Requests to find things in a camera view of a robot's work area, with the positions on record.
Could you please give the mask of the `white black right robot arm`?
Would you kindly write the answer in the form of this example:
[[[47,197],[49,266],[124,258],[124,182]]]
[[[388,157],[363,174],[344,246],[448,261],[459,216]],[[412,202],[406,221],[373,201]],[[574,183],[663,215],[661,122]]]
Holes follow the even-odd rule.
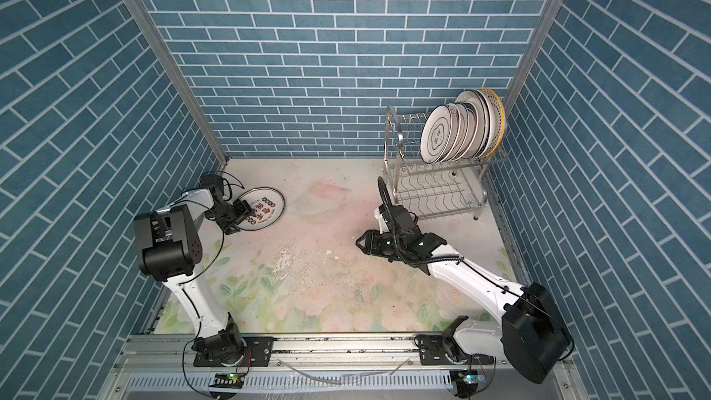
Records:
[[[442,347],[455,364],[479,356],[503,359],[540,384],[575,349],[557,303],[540,283],[524,285],[485,270],[434,233],[368,230],[355,245],[367,256],[421,270],[489,315],[477,320],[463,311],[444,329]]]

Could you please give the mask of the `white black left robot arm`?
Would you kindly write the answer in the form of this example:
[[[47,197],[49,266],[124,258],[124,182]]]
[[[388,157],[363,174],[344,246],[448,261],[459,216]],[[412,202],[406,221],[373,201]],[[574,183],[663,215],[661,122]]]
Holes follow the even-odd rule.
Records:
[[[196,333],[192,350],[197,367],[239,365],[247,353],[233,317],[202,279],[198,229],[208,220],[220,227],[223,236],[237,233],[237,225],[250,212],[246,203],[233,199],[231,184],[220,172],[211,171],[176,201],[133,220],[139,270],[170,289],[189,316]]]

